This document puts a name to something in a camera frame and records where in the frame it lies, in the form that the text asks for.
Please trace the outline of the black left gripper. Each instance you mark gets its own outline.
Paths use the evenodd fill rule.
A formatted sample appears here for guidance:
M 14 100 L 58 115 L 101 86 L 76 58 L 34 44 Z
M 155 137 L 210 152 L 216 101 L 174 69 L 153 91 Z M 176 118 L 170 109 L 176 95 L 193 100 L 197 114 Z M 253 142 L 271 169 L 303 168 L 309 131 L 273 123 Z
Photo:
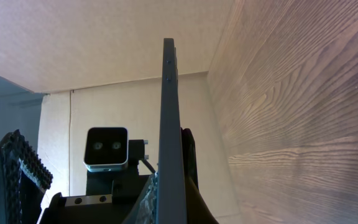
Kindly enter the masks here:
M 17 129 L 0 141 L 0 224 L 37 223 L 52 173 Z M 40 224 L 153 223 L 154 175 L 112 182 L 110 194 L 53 196 Z

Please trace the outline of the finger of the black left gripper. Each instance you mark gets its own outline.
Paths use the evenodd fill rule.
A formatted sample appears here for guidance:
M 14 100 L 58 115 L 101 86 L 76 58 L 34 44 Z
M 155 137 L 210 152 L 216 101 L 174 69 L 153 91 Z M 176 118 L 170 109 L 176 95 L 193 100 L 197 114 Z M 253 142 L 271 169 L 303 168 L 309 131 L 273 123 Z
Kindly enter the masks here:
M 198 187 L 198 172 L 196 163 L 195 140 L 190 129 L 185 128 L 181 131 L 183 148 L 183 164 L 185 172 L 186 188 L 186 212 L 187 222 L 194 224 L 218 224 L 217 220 L 209 211 L 204 202 Z M 138 200 L 136 211 L 136 223 L 155 223 L 157 212 L 157 187 L 158 175 L 149 176 L 146 185 Z

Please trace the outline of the blue-screen Galaxy smartphone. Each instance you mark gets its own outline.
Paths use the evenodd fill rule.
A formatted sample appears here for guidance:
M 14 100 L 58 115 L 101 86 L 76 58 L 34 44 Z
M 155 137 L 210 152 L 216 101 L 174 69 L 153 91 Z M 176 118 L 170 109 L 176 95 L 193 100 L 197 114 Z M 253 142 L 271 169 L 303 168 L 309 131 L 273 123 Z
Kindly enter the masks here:
M 160 134 L 158 150 L 157 223 L 186 223 L 186 193 L 181 146 L 175 44 L 163 40 Z

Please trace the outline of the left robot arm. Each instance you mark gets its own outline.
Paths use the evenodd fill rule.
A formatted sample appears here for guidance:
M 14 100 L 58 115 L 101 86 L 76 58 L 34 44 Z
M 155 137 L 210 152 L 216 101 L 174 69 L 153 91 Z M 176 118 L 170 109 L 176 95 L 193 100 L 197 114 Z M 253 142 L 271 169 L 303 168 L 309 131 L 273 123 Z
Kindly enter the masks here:
M 157 173 L 145 159 L 145 142 L 130 140 L 129 166 L 87 172 L 86 193 L 42 199 L 53 175 L 19 130 L 0 142 L 0 223 L 156 223 Z M 150 175 L 140 175 L 143 162 Z

